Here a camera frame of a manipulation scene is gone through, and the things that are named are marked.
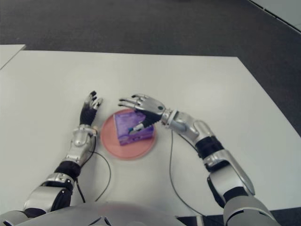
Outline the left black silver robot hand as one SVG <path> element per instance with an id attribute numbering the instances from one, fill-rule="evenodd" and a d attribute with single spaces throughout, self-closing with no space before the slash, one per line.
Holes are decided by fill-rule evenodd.
<path id="1" fill-rule="evenodd" d="M 97 92 L 92 91 L 86 97 L 82 106 L 79 117 L 79 125 L 91 126 L 95 119 L 98 108 L 101 106 L 102 102 L 103 99 L 101 97 L 97 97 Z"/>

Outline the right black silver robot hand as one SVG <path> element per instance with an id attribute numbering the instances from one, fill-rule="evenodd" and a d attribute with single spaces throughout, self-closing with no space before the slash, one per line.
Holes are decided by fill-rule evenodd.
<path id="1" fill-rule="evenodd" d="M 131 108 L 145 116 L 143 121 L 128 129 L 129 134 L 137 133 L 160 121 L 166 110 L 163 103 L 145 94 L 134 94 L 131 97 L 120 98 L 118 106 Z"/>

